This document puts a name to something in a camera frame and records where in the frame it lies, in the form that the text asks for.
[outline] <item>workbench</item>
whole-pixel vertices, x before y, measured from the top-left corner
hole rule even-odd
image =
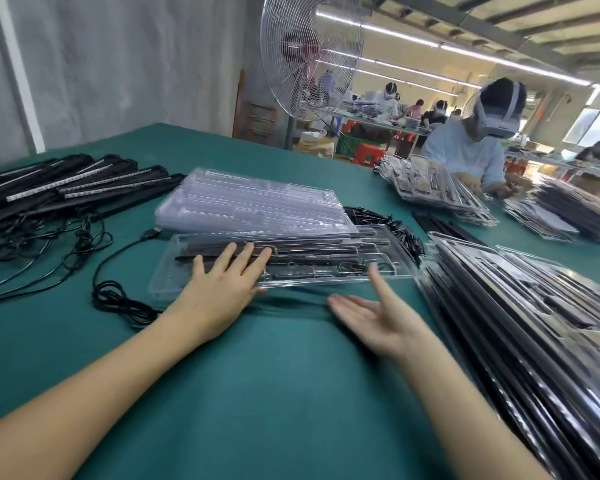
[[[117,153],[171,172],[204,166],[329,188],[344,205],[392,214],[426,238],[391,186],[359,165],[163,124],[36,158],[74,152]],[[112,247],[67,282],[0,304],[0,417],[133,335],[124,319],[91,307],[91,277],[105,256],[153,226],[157,204],[108,219]],[[600,245],[543,241],[494,213],[501,220],[496,228],[467,229],[489,245],[554,259],[600,283]],[[101,279],[117,280],[129,297],[149,301],[147,286],[165,247],[164,239],[139,244],[104,268]],[[412,280],[394,280],[392,287],[429,321]],[[270,290],[220,338],[158,381],[77,478],[453,478],[414,393],[325,307],[332,292],[373,297],[368,283]]]

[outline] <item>electric fan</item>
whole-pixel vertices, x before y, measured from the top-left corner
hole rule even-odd
[[[361,10],[361,0],[264,1],[264,74],[291,117],[316,120],[342,101],[364,44]]]

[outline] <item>ceiling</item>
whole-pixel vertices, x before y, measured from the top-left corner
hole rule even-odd
[[[373,11],[465,47],[512,59],[531,58],[565,70],[600,70],[600,0],[363,3]]]

